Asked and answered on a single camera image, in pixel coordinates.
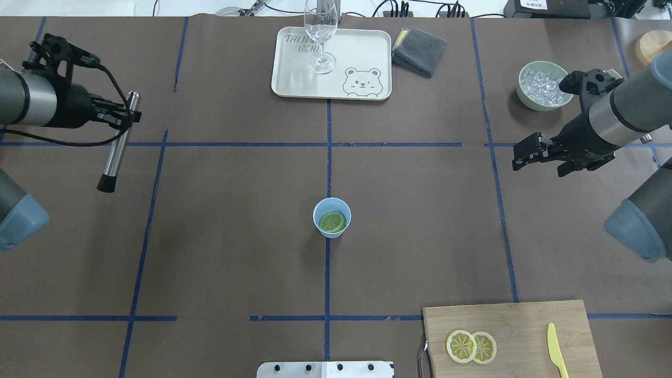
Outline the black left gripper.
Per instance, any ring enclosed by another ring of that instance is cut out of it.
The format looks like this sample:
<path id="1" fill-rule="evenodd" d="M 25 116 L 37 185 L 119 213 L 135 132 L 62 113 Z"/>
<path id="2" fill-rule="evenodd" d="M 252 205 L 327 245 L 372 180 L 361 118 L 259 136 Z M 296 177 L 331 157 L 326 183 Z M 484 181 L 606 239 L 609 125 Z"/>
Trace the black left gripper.
<path id="1" fill-rule="evenodd" d="M 54 128 L 76 129 L 98 119 L 116 131 L 125 131 L 141 121 L 142 112 L 91 94 L 84 86 L 53 84 L 53 87 L 57 96 L 57 110 L 52 118 Z"/>

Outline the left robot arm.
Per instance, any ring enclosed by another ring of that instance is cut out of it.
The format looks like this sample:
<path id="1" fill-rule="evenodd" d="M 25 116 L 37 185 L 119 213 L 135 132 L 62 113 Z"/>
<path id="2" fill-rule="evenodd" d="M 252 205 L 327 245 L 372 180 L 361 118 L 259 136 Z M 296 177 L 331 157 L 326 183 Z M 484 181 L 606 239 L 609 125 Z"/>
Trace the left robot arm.
<path id="1" fill-rule="evenodd" d="M 2 125 L 76 129 L 90 121 L 107 123 L 118 132 L 98 183 L 101 192 L 114 192 L 128 133 L 141 113 L 132 109 L 139 94 L 122 103 L 89 93 L 79 85 L 46 75 L 2 69 Z M 48 224 L 38 202 L 2 172 L 2 251 L 8 251 Z"/>

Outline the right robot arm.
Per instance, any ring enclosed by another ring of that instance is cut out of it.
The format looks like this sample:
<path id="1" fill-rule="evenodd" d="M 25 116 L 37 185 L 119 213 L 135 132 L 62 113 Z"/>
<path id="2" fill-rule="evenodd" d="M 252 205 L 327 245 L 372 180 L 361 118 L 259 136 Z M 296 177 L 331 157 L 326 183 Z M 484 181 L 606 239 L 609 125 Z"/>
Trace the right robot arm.
<path id="1" fill-rule="evenodd" d="M 548 161 L 560 162 L 559 177 L 595 171 L 613 161 L 618 150 L 670 127 L 670 50 L 629 78 L 612 70 L 573 71 L 559 88 L 578 96 L 580 113 L 556 136 L 535 132 L 514 144 L 514 171 Z M 603 223 L 608 235 L 648 263 L 670 260 L 670 185 L 670 161 L 665 161 Z"/>

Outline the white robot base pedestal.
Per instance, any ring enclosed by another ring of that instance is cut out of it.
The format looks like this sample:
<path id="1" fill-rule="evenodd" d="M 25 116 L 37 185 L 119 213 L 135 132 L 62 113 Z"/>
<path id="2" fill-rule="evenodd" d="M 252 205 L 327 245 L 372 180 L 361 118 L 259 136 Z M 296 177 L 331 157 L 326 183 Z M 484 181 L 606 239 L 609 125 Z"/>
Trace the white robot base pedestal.
<path id="1" fill-rule="evenodd" d="M 257 377 L 395 377 L 388 361 L 302 361 L 260 364 Z"/>

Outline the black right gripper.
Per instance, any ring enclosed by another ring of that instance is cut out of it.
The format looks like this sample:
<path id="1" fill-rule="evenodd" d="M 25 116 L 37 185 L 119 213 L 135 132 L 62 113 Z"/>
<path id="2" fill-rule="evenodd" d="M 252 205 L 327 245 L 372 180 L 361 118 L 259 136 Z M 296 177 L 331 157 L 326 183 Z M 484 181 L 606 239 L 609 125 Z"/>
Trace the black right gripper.
<path id="1" fill-rule="evenodd" d="M 563 163 L 557 168 L 558 176 L 564 177 L 581 170 L 595 171 L 614 160 L 615 145 L 593 131 L 588 115 L 579 114 L 551 139 L 542 132 L 533 132 L 514 145 L 513 154 L 514 171 L 533 163 L 559 160 Z"/>

